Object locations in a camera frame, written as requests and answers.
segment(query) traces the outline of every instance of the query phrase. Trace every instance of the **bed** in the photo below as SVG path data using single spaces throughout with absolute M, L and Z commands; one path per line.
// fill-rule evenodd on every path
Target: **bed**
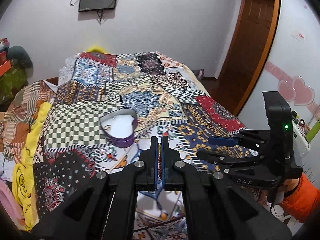
M 135 142 L 110 144 L 99 126 L 106 113 L 131 108 L 138 114 Z M 166 135 L 169 146 L 198 170 L 218 167 L 200 161 L 199 149 L 233 158 L 251 156 L 242 147 L 208 143 L 212 135 L 245 129 L 215 102 L 184 64 L 159 52 L 110 55 L 82 52 L 60 69 L 58 90 L 43 123 L 33 157 L 36 211 L 41 220 L 97 171 L 121 171 L 150 147 L 151 136 Z M 139 192 L 133 239 L 187 239 L 181 192 Z

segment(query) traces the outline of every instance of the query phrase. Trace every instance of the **purple tin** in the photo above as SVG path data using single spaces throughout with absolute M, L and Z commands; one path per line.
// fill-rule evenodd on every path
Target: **purple tin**
M 121 115 L 121 114 L 131 115 L 134 118 L 132 121 L 133 133 L 129 137 L 126 137 L 126 138 L 116 138 L 116 137 L 111 136 L 108 133 L 108 131 L 106 131 L 101 124 L 103 121 L 110 119 L 112 117 L 115 117 L 117 115 Z M 105 116 L 101 117 L 100 118 L 100 126 L 101 126 L 101 128 L 102 128 L 102 130 L 103 130 L 103 132 L 109 142 L 111 142 L 116 147 L 127 148 L 127 147 L 131 146 L 134 142 L 134 130 L 138 126 L 138 116 L 137 116 L 137 113 L 130 108 L 121 108 L 121 109 L 112 111 L 110 113 L 107 113 Z

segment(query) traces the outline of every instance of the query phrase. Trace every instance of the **human hand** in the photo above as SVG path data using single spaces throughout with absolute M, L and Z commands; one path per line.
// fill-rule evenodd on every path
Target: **human hand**
M 294 190 L 299 184 L 299 179 L 286 179 L 284 181 L 284 192 Z

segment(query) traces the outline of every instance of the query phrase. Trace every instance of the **blue floral patch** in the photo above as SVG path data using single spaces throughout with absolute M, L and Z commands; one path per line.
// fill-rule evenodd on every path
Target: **blue floral patch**
M 125 107 L 136 111 L 139 116 L 147 117 L 150 110 L 160 106 L 160 95 L 154 95 L 151 91 L 133 91 L 123 95 Z
M 134 67 L 131 66 L 127 66 L 127 65 L 118 65 L 117 69 L 119 71 L 119 73 L 125 73 L 125 74 L 132 74 L 134 73 L 136 70 L 134 69 Z
M 156 240 L 188 239 L 185 218 L 151 228 L 149 232 Z
M 98 69 L 82 63 L 76 64 L 72 79 L 84 85 L 94 85 L 97 82 Z
M 168 113 L 170 117 L 184 116 L 184 114 L 181 112 L 179 104 L 172 104 L 172 106 L 173 108 L 168 108 Z

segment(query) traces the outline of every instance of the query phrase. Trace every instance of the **heart sticker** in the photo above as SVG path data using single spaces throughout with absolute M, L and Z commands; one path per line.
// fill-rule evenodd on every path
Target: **heart sticker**
M 294 76 L 292 81 L 292 87 L 296 91 L 296 97 L 294 99 L 295 106 L 310 105 L 315 99 L 314 90 L 311 87 L 305 85 L 302 77 Z
M 285 101 L 290 102 L 296 98 L 296 90 L 289 86 L 285 80 L 280 80 L 278 83 L 278 91 Z

